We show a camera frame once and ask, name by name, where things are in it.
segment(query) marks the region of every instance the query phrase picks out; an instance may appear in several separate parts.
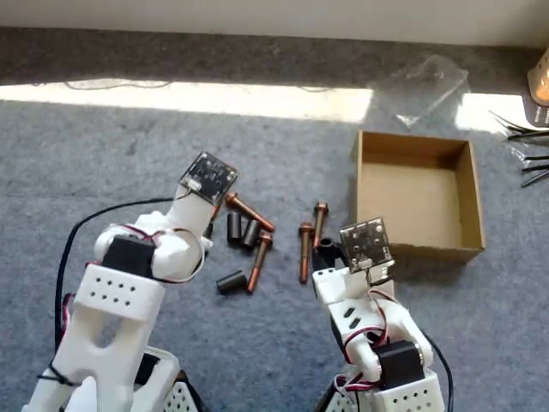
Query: wall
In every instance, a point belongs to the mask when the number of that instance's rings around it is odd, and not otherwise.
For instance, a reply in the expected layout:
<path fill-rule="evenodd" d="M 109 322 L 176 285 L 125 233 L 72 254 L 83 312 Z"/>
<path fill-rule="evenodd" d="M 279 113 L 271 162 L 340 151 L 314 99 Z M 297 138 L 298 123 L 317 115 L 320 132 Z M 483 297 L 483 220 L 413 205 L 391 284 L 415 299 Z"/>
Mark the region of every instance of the wall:
<path fill-rule="evenodd" d="M 547 0 L 3 0 L 0 25 L 549 45 Z"/>

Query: bolt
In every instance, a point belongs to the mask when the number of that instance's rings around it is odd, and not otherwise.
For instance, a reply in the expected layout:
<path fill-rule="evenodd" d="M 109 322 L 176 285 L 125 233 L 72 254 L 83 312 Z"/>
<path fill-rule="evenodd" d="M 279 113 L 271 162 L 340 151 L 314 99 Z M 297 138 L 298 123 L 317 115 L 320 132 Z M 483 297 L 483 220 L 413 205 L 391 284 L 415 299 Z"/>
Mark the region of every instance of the bolt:
<path fill-rule="evenodd" d="M 261 223 L 261 226 L 263 226 L 263 228 L 267 232 L 275 231 L 275 225 L 273 225 L 270 221 L 265 219 L 263 216 L 259 215 L 254 209 L 252 209 L 246 203 L 242 202 L 242 200 L 240 200 L 240 198 L 238 197 L 238 193 L 228 193 L 225 197 L 225 202 L 227 206 L 233 206 L 237 209 L 240 209 L 242 212 L 248 215 L 251 219 L 255 219 L 256 221 L 259 221 Z"/>
<path fill-rule="evenodd" d="M 210 218 L 210 221 L 214 221 L 218 213 L 220 213 L 222 204 L 223 204 L 223 201 L 221 201 L 221 203 L 218 203 L 218 205 L 214 207 L 214 213 L 212 213 L 212 217 Z"/>
<path fill-rule="evenodd" d="M 323 236 L 324 218 L 328 214 L 328 204 L 325 202 L 317 202 L 315 205 L 315 215 L 317 219 L 315 221 L 315 239 L 312 242 L 312 247 L 318 247 L 320 239 Z"/>
<path fill-rule="evenodd" d="M 299 225 L 299 237 L 301 238 L 301 262 L 299 266 L 299 283 L 305 285 L 309 277 L 309 246 L 311 244 L 311 235 L 315 228 L 308 222 Z"/>
<path fill-rule="evenodd" d="M 269 233 L 261 233 L 259 235 L 259 250 L 256 254 L 256 261 L 254 262 L 254 267 L 251 270 L 250 280 L 248 281 L 247 292 L 253 294 L 256 289 L 257 280 L 259 279 L 259 274 L 261 273 L 261 268 L 263 266 L 263 261 L 265 260 L 265 255 L 267 250 L 273 244 L 273 236 Z"/>

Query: cardboard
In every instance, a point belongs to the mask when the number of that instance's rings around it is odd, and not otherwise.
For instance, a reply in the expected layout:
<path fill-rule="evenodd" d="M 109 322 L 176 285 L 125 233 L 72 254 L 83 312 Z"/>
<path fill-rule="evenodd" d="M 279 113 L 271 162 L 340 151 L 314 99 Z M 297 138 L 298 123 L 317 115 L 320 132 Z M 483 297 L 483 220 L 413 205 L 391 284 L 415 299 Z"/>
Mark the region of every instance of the cardboard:
<path fill-rule="evenodd" d="M 470 142 L 361 131 L 356 221 L 382 216 L 395 256 L 467 262 L 486 248 Z"/>

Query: circuit board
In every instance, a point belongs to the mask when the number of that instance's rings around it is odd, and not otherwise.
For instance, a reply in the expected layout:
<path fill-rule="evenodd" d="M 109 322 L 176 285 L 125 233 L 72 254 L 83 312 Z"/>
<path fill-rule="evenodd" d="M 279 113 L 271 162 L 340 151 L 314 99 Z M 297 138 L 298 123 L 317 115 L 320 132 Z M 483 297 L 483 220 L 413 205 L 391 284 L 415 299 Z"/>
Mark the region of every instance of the circuit board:
<path fill-rule="evenodd" d="M 179 183 L 217 205 L 238 177 L 238 171 L 207 152 L 201 152 Z"/>
<path fill-rule="evenodd" d="M 378 217 L 340 229 L 343 252 L 351 273 L 392 260 L 383 219 Z"/>

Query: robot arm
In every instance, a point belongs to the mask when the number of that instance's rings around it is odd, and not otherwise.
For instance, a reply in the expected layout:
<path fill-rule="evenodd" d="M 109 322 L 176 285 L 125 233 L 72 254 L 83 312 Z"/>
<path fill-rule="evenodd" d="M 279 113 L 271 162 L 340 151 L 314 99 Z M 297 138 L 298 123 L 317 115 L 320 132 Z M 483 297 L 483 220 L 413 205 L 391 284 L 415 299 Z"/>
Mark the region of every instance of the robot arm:
<path fill-rule="evenodd" d="M 237 177 L 235 169 L 201 153 L 179 181 L 165 215 L 141 215 L 135 224 L 112 225 L 99 236 L 97 262 L 85 270 L 71 322 L 23 412 L 58 412 L 69 400 L 68 410 L 78 412 L 83 404 L 86 411 L 163 409 L 179 368 L 171 354 L 147 347 L 165 294 L 162 283 L 187 282 L 200 269 L 211 245 L 202 233 Z M 102 342 L 113 318 L 118 330 Z M 154 379 L 135 391 L 145 352 L 160 361 Z"/>
<path fill-rule="evenodd" d="M 344 227 L 340 235 L 348 266 L 312 274 L 348 364 L 346 376 L 335 379 L 340 393 L 333 399 L 342 397 L 341 404 L 352 405 L 347 410 L 362 412 L 444 411 L 437 375 L 429 369 L 431 345 L 392 296 L 388 269 L 394 261 L 383 221 Z"/>

